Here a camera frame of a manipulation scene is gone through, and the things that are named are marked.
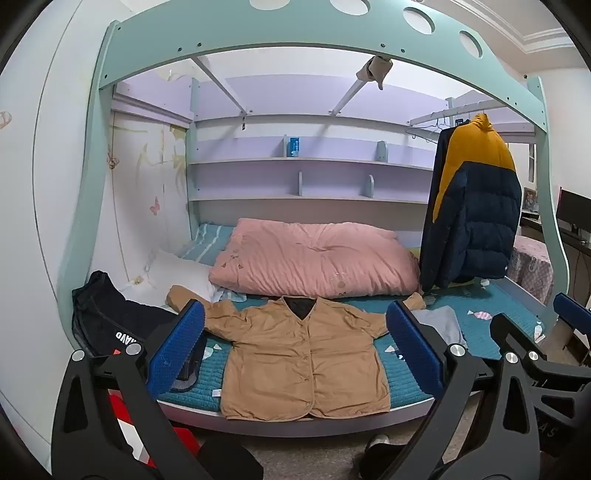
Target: picture frame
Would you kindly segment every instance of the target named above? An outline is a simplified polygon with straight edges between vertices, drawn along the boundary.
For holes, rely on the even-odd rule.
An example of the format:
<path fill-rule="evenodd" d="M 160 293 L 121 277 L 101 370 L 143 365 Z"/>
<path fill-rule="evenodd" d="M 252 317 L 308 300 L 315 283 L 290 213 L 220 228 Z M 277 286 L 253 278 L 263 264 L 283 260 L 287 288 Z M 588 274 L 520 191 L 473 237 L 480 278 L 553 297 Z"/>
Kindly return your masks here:
<path fill-rule="evenodd" d="M 536 215 L 540 213 L 540 207 L 538 205 L 538 192 L 536 190 L 532 190 L 527 187 L 523 188 L 523 204 L 521 209 L 524 212 L 535 213 Z"/>

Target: blue box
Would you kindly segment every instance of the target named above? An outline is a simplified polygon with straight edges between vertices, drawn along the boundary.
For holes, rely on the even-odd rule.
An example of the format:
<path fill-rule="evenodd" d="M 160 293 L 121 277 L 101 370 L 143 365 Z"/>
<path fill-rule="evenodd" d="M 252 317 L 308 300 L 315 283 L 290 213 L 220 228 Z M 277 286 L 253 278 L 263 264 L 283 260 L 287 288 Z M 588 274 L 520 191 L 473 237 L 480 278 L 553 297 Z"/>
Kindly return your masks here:
<path fill-rule="evenodd" d="M 299 157 L 300 156 L 300 137 L 291 137 L 290 142 L 287 145 L 287 156 L 288 157 Z"/>

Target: computer monitor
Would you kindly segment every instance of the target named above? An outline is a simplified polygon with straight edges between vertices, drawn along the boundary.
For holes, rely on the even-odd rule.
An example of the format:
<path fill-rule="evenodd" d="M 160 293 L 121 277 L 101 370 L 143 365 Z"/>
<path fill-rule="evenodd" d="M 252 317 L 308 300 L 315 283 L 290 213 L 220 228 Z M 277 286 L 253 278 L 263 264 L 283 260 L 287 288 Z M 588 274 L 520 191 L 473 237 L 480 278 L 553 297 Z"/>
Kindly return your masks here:
<path fill-rule="evenodd" d="M 591 232 L 591 199 L 560 189 L 556 218 L 571 224 L 573 231 Z"/>

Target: ceiling molding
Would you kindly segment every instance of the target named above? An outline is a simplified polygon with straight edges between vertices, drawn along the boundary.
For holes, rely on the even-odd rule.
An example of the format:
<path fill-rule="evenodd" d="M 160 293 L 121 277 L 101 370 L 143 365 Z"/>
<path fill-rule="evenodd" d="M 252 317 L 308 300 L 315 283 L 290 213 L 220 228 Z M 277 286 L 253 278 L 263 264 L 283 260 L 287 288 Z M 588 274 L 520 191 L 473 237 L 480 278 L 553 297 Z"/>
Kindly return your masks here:
<path fill-rule="evenodd" d="M 552 50 L 554 48 L 574 48 L 573 41 L 564 29 L 560 27 L 522 35 L 510 22 L 480 0 L 450 1 L 496 29 L 525 54 Z"/>

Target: blue gripper pad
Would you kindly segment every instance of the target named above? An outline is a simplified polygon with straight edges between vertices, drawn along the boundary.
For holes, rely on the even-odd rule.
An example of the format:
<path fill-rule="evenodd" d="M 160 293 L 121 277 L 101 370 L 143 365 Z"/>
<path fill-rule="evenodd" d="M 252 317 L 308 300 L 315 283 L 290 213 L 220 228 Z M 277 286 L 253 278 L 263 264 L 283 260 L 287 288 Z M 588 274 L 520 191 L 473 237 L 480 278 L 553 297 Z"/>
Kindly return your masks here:
<path fill-rule="evenodd" d="M 443 364 L 397 301 L 386 312 L 386 326 L 400 349 L 418 386 L 427 394 L 440 398 L 444 392 Z"/>
<path fill-rule="evenodd" d="M 580 303 L 559 293 L 554 298 L 554 311 L 565 322 L 585 335 L 591 335 L 591 312 Z"/>
<path fill-rule="evenodd" d="M 153 399 L 170 390 L 205 327 L 205 309 L 195 301 L 152 358 L 146 387 Z"/>

